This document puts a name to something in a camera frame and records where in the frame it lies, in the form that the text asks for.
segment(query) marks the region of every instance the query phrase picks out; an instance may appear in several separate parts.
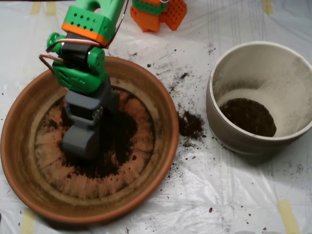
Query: plastic sheet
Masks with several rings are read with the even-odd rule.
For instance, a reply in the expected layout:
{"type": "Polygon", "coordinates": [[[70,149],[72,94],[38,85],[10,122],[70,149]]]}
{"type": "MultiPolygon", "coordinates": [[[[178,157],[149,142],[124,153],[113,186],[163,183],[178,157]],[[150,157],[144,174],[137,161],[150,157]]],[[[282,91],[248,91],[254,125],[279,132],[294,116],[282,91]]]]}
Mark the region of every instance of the plastic sheet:
{"type": "MultiPolygon", "coordinates": [[[[242,158],[223,149],[213,138],[205,111],[211,68],[236,44],[274,41],[312,62],[312,2],[186,3],[188,14],[175,32],[163,25],[159,33],[142,33],[128,11],[106,54],[131,60],[155,74],[170,91],[180,113],[188,110],[202,117],[206,137],[191,141],[193,147],[185,148],[182,144],[186,139],[181,136],[175,165],[162,184],[140,207],[117,221],[71,230],[36,216],[28,233],[285,233],[276,205],[281,199],[290,201],[301,233],[312,232],[312,132],[270,160],[242,158]]],[[[38,55],[44,52],[51,32],[62,32],[61,24],[72,4],[57,2],[56,15],[47,16],[44,2],[36,15],[30,15],[32,2],[0,2],[1,129],[18,94],[47,69],[38,55]]],[[[24,209],[1,168],[1,234],[25,233],[24,209]]]]}

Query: yellow tape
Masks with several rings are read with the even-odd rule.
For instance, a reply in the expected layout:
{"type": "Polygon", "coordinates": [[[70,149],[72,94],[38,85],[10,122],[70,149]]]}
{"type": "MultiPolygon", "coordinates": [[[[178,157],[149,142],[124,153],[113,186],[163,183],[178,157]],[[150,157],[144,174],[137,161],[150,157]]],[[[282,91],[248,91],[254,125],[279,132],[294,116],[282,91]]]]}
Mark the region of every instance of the yellow tape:
{"type": "Polygon", "coordinates": [[[272,0],[262,0],[262,11],[269,16],[273,14],[272,0]]]}
{"type": "Polygon", "coordinates": [[[281,214],[286,234],[300,234],[296,219],[293,215],[292,207],[288,200],[282,200],[277,203],[279,213],[281,214]]]}
{"type": "Polygon", "coordinates": [[[47,1],[47,16],[55,16],[56,14],[56,2],[47,1]]]}
{"type": "Polygon", "coordinates": [[[35,213],[29,208],[24,209],[23,222],[21,224],[20,234],[33,234],[35,226],[35,213]]]}
{"type": "Polygon", "coordinates": [[[33,6],[31,7],[31,11],[30,14],[31,15],[36,15],[39,13],[40,11],[40,7],[41,7],[41,2],[40,1],[36,1],[33,3],[33,6]]]}

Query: terracotta saucer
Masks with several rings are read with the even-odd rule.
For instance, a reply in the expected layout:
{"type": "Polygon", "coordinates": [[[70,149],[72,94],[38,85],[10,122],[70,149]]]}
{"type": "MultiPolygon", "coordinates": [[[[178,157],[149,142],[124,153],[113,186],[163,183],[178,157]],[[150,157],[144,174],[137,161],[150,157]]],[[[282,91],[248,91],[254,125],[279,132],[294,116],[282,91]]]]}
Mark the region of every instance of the terracotta saucer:
{"type": "Polygon", "coordinates": [[[97,163],[86,165],[63,152],[61,140],[71,124],[62,111],[67,91],[51,72],[34,79],[7,115],[1,135],[5,176],[45,218],[91,224],[124,215],[157,188],[175,157],[177,113],[166,88],[120,58],[106,57],[106,71],[120,93],[120,115],[103,122],[107,134],[97,163]]]}

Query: pot rim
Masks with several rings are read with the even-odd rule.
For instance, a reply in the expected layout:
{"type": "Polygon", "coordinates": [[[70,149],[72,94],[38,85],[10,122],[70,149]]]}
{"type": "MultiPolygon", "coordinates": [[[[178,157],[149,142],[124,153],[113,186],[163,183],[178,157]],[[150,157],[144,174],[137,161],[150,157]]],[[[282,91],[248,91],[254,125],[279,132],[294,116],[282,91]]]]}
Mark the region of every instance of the pot rim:
{"type": "Polygon", "coordinates": [[[29,90],[37,84],[37,82],[51,73],[49,70],[41,73],[36,79],[34,79],[31,83],[29,83],[19,94],[19,96],[16,98],[14,101],[12,107],[9,110],[9,113],[7,115],[7,118],[5,119],[3,129],[2,129],[2,134],[1,134],[1,142],[0,142],[0,147],[1,147],[1,163],[3,167],[3,171],[5,174],[5,177],[10,184],[11,188],[15,192],[15,194],[21,199],[23,203],[25,203],[26,206],[28,206],[31,210],[35,211],[39,215],[57,221],[57,222],[62,222],[62,223],[67,223],[67,224],[93,224],[93,223],[98,223],[98,222],[103,222],[103,221],[109,221],[114,218],[120,217],[121,215],[124,215],[128,213],[129,211],[133,210],[136,208],[138,205],[140,205],[151,193],[159,186],[159,184],[163,181],[165,178],[167,172],[169,171],[169,168],[175,158],[176,155],[176,149],[177,149],[177,144],[178,144],[178,138],[179,138],[179,130],[178,130],[178,118],[177,118],[177,113],[176,113],[176,107],[174,105],[174,102],[169,95],[167,89],[165,86],[149,71],[147,71],[145,68],[127,61],[125,59],[121,58],[115,58],[115,57],[106,57],[106,61],[110,62],[119,62],[122,64],[127,64],[128,66],[132,66],[141,72],[145,73],[147,78],[152,81],[155,87],[157,87],[160,92],[164,95],[164,98],[166,100],[166,103],[170,109],[169,115],[171,119],[171,125],[172,125],[172,131],[171,131],[171,144],[169,148],[169,152],[166,157],[166,161],[164,162],[164,166],[160,169],[159,174],[155,177],[155,179],[152,181],[151,184],[147,186],[147,188],[142,191],[138,196],[136,196],[133,200],[129,201],[128,203],[124,204],[121,207],[118,207],[115,210],[109,211],[107,213],[103,214],[97,214],[97,215],[92,215],[92,216],[87,216],[87,217],[69,217],[61,214],[56,214],[51,211],[47,211],[38,204],[34,203],[32,200],[28,198],[27,195],[23,194],[22,191],[19,189],[18,184],[14,181],[11,172],[8,171],[8,162],[7,162],[7,156],[5,156],[6,152],[6,143],[8,141],[7,135],[8,133],[8,125],[10,124],[11,117],[14,115],[14,112],[17,108],[18,103],[25,98],[25,96],[28,94],[29,90]]]}
{"type": "Polygon", "coordinates": [[[306,133],[312,127],[312,121],[309,124],[307,124],[300,131],[298,131],[298,132],[296,132],[294,134],[288,135],[288,136],[281,136],[281,137],[259,136],[259,135],[256,135],[256,134],[249,133],[249,132],[241,129],[240,127],[236,126],[235,124],[233,124],[231,121],[228,120],[228,118],[225,117],[225,115],[221,112],[220,108],[218,107],[218,105],[217,105],[217,103],[215,101],[214,92],[213,92],[213,77],[215,75],[215,70],[216,70],[217,66],[221,63],[221,61],[227,55],[229,55],[233,51],[238,50],[238,49],[243,48],[243,47],[251,46],[251,45],[269,45],[269,46],[275,46],[275,47],[278,47],[280,49],[286,50],[289,53],[291,53],[291,54],[297,56],[298,58],[300,58],[303,61],[303,63],[309,68],[309,70],[312,71],[312,65],[302,55],[300,55],[298,52],[296,52],[295,50],[293,50],[293,49],[291,49],[291,48],[289,48],[287,46],[284,46],[284,45],[281,45],[281,44],[278,44],[278,43],[274,43],[274,42],[270,42],[270,41],[250,41],[250,42],[246,42],[246,43],[242,43],[242,44],[236,45],[233,48],[231,48],[230,50],[228,50],[226,53],[224,53],[218,59],[218,61],[216,62],[215,66],[211,70],[211,73],[210,73],[210,76],[209,76],[209,90],[210,90],[210,97],[211,97],[211,99],[213,101],[214,107],[217,109],[219,115],[221,115],[221,117],[230,126],[232,126],[233,128],[235,128],[239,132],[241,132],[241,133],[243,133],[243,134],[245,134],[245,135],[247,135],[249,137],[254,137],[254,138],[257,138],[257,139],[260,139],[260,140],[267,140],[267,141],[282,141],[282,140],[293,139],[293,138],[296,138],[296,137],[299,137],[299,136],[303,135],[304,133],[306,133]]]}

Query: white ceramic pot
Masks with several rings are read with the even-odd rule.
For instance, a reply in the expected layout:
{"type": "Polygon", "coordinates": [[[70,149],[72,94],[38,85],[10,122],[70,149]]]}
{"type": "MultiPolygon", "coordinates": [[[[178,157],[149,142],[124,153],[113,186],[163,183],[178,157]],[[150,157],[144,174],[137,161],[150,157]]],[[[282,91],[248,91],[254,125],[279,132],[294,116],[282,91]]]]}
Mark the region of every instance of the white ceramic pot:
{"type": "Polygon", "coordinates": [[[296,51],[253,41],[226,52],[210,74],[206,95],[210,128],[222,144],[239,153],[280,150],[312,127],[312,66],[296,51]],[[247,98],[264,105],[274,119],[273,137],[237,127],[220,111],[227,101],[247,98]]]}

